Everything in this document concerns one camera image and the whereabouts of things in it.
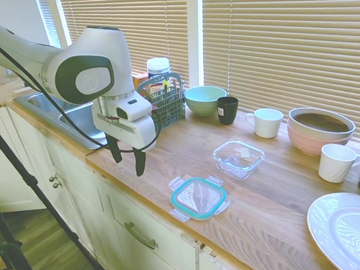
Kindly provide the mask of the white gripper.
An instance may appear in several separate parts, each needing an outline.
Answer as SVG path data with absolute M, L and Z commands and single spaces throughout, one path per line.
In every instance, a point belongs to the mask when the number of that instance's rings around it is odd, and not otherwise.
M 142 176 L 145 171 L 146 152 L 140 149 L 146 147 L 149 150 L 156 144 L 153 140 L 156 137 L 153 119 L 148 114 L 133 122 L 124 119 L 108 119 L 99 112 L 98 106 L 95 104 L 92 113 L 93 123 L 97 129 L 107 134 L 107 146 L 114 161 L 119 163 L 122 160 L 118 140 L 128 143 L 133 147 L 136 174 L 138 177 Z

